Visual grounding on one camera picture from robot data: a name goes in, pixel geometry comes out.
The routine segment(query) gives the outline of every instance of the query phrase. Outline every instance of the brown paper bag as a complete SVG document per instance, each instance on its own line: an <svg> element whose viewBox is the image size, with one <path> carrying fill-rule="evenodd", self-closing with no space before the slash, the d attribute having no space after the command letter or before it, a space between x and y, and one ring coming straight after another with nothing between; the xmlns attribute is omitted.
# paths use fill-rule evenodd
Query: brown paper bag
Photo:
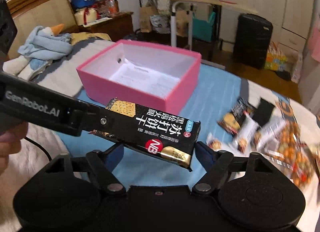
<svg viewBox="0 0 320 232"><path fill-rule="evenodd" d="M182 37L188 36L188 22L189 18L185 10L176 12L177 35Z"/></svg>
<svg viewBox="0 0 320 232"><path fill-rule="evenodd" d="M140 31L143 33L150 33L152 31L150 16L158 14L156 6L140 8Z"/></svg>

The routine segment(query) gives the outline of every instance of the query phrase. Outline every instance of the finger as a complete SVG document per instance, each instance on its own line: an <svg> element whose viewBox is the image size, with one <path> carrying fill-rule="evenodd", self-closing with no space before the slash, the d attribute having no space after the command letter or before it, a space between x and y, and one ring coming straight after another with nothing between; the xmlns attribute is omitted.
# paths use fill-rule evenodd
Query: finger
<svg viewBox="0 0 320 232"><path fill-rule="evenodd" d="M0 157L0 174L7 168L9 162L9 156Z"/></svg>
<svg viewBox="0 0 320 232"><path fill-rule="evenodd" d="M0 136L0 143L10 143L17 140L21 140L26 137L28 132L28 123L23 122Z"/></svg>
<svg viewBox="0 0 320 232"><path fill-rule="evenodd" d="M0 157L19 153L21 150L20 140L12 143L0 143Z"/></svg>

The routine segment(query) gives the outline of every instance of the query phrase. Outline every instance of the paper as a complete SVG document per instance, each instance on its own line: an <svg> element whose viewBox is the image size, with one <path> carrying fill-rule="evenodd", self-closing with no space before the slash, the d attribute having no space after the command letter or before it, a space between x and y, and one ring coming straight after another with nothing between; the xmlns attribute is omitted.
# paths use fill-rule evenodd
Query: paper
<svg viewBox="0 0 320 232"><path fill-rule="evenodd" d="M179 82L179 78L168 74L140 67L126 60L110 80L125 86L165 98Z"/></svg>

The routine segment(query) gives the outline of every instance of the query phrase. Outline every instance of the round black disc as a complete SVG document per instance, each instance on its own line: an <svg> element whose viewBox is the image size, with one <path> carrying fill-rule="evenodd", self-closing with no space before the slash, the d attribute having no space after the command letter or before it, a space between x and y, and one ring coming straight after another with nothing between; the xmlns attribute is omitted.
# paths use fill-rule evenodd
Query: round black disc
<svg viewBox="0 0 320 232"><path fill-rule="evenodd" d="M60 173L42 176L23 186L13 207L24 226L68 228L90 217L100 203L99 191L89 182Z"/></svg>
<svg viewBox="0 0 320 232"><path fill-rule="evenodd" d="M257 230L296 224L305 208L304 196L293 183L266 173L229 181L219 191L218 201L236 223Z"/></svg>

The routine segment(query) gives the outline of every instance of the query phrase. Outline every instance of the blue mat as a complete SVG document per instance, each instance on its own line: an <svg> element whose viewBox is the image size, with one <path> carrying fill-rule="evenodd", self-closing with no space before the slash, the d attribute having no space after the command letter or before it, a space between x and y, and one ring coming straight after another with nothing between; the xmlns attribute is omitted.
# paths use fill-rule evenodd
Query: blue mat
<svg viewBox="0 0 320 232"><path fill-rule="evenodd" d="M223 142L230 142L232 137L218 126L217 120L229 111L236 103L240 94L241 79L226 71L202 64L199 81L191 98L181 110L180 116L201 121L199 141L205 143L211 132ZM89 99L84 90L78 99L101 104ZM58 133L73 157L84 156L94 149L105 151L113 145L112 142L100 137L89 135L83 131L80 137ZM192 187L206 171L193 155L192 172L150 156L124 149L124 158L112 172L128 189L130 185L139 186L172 186L188 185Z"/></svg>

